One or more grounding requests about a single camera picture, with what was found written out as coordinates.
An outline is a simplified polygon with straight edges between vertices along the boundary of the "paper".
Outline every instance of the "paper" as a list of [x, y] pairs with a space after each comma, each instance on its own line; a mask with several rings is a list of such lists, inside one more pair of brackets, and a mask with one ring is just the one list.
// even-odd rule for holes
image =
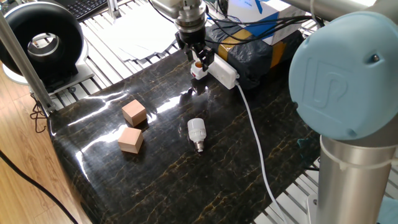
[[175, 41], [177, 28], [146, 3], [116, 19], [113, 26], [102, 31], [108, 45], [122, 50], [120, 58], [143, 59], [162, 53]]

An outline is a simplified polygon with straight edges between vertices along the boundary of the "black table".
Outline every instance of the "black table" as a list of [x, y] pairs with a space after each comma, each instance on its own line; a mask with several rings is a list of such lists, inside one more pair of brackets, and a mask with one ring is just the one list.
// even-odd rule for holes
[[[182, 52], [50, 115], [51, 140], [93, 223], [249, 223], [270, 203], [248, 114], [237, 88], [193, 80]], [[275, 197], [319, 156], [318, 135], [298, 116], [289, 63], [246, 98]], [[121, 108], [147, 109], [139, 154], [121, 152]], [[195, 154], [187, 121], [203, 118], [205, 153]]]

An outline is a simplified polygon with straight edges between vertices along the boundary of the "keyboard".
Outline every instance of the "keyboard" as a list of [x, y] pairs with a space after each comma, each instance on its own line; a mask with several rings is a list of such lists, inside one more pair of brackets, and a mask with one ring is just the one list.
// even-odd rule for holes
[[81, 22], [108, 6], [107, 0], [56, 0]]

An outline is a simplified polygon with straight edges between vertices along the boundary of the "wooden floor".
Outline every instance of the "wooden floor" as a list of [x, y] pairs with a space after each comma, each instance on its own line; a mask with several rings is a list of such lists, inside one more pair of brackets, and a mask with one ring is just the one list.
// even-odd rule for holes
[[[23, 172], [53, 193], [79, 223], [89, 223], [75, 206], [77, 202], [58, 163], [48, 131], [35, 132], [35, 123], [29, 118], [34, 105], [28, 87], [10, 81], [0, 69], [0, 149]], [[39, 129], [45, 125], [44, 119], [39, 120]], [[0, 160], [0, 223], [71, 221], [46, 195]]]

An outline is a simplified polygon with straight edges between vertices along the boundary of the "bulb screw base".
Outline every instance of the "bulb screw base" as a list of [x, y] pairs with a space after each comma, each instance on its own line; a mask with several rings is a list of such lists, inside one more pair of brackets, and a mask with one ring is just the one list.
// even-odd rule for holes
[[203, 153], [205, 146], [203, 145], [203, 141], [195, 142], [195, 152], [201, 154]]

